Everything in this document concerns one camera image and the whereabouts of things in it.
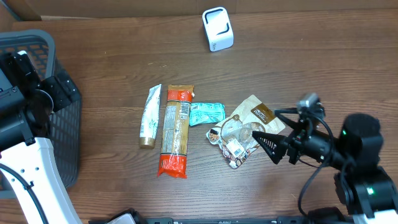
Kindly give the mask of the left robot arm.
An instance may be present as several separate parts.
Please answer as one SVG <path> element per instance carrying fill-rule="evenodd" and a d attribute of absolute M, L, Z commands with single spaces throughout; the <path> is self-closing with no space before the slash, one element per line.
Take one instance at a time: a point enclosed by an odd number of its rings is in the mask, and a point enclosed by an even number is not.
<path fill-rule="evenodd" d="M 25 50 L 1 54 L 1 173 L 28 223 L 80 223 L 81 95 L 65 70 L 39 75 Z"/>

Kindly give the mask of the beige brown snack pouch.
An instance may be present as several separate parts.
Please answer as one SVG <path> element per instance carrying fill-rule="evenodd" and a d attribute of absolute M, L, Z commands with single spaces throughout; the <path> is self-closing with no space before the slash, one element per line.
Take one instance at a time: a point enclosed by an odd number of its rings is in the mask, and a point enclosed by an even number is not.
<path fill-rule="evenodd" d="M 229 166 L 240 167 L 259 148 L 252 137 L 254 131 L 279 134 L 285 125 L 255 95 L 246 98 L 224 120 L 211 128 L 206 136 L 212 145 L 217 145 Z"/>

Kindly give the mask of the red orange spaghetti pack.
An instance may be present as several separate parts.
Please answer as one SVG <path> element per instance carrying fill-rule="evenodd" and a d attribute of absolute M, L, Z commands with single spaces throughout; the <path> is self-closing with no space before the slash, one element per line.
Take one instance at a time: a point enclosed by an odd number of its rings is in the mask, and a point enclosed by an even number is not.
<path fill-rule="evenodd" d="M 193 85 L 169 85 L 158 174 L 187 177 L 187 144 Z"/>

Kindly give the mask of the white cream tube gold cap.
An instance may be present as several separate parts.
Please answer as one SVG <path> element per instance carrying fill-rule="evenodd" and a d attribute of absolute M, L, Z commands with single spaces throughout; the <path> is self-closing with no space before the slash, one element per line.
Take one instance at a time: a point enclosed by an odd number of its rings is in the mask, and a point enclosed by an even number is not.
<path fill-rule="evenodd" d="M 160 96 L 162 85 L 158 84 L 149 90 L 141 119 L 139 146 L 142 149 L 153 149 L 159 125 Z"/>

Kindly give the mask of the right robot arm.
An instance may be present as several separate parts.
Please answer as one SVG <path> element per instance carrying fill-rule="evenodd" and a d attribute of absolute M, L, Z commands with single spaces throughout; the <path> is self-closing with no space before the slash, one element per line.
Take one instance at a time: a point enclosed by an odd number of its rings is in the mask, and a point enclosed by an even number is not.
<path fill-rule="evenodd" d="M 298 202 L 324 167 L 338 170 L 336 193 L 354 223 L 397 223 L 397 187 L 379 165 L 384 143 L 379 120 L 355 113 L 344 120 L 340 135 L 334 137 L 324 121 L 324 108 L 297 106 L 275 110 L 275 116 L 292 128 L 288 136 L 252 132 L 252 137 L 278 164 L 284 156 L 296 164 L 302 156 L 319 166 L 303 186 Z"/>

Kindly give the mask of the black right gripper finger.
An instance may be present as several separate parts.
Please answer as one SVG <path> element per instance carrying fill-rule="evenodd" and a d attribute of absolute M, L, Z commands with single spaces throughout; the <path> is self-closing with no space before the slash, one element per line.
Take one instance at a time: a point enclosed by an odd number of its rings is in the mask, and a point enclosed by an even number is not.
<path fill-rule="evenodd" d="M 280 160 L 286 155 L 290 142 L 293 138 L 293 132 L 288 136 L 280 134 L 270 134 L 260 131 L 253 131 L 252 137 L 258 142 L 263 150 L 270 157 L 274 164 L 278 164 Z"/>
<path fill-rule="evenodd" d="M 293 130 L 296 130 L 300 127 L 298 122 L 292 121 L 284 116 L 284 114 L 298 114 L 297 108 L 284 108 L 274 110 L 274 115 L 279 118 L 283 123 L 287 124 Z"/>

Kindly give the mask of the green teal snack packet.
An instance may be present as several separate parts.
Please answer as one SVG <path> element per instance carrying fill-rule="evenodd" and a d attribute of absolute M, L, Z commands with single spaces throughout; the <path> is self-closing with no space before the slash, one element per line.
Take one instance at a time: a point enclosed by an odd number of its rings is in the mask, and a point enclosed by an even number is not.
<path fill-rule="evenodd" d="M 219 123 L 226 117 L 222 103 L 192 103 L 189 125 Z"/>

